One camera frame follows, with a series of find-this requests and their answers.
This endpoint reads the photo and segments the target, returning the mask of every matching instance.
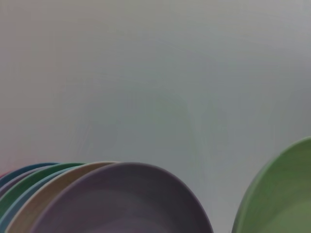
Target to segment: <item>green plate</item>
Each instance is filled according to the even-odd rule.
[[[258,173],[232,233],[311,233],[311,138],[293,144]]]
[[[56,164],[46,169],[39,170],[22,179],[10,188],[0,199],[0,218],[8,210],[11,204],[23,194],[29,187],[42,180],[43,178],[66,168],[82,165],[82,163]]]

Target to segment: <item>gray wall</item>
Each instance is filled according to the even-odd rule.
[[[216,233],[311,132],[309,0],[0,0],[0,169],[141,161]]]

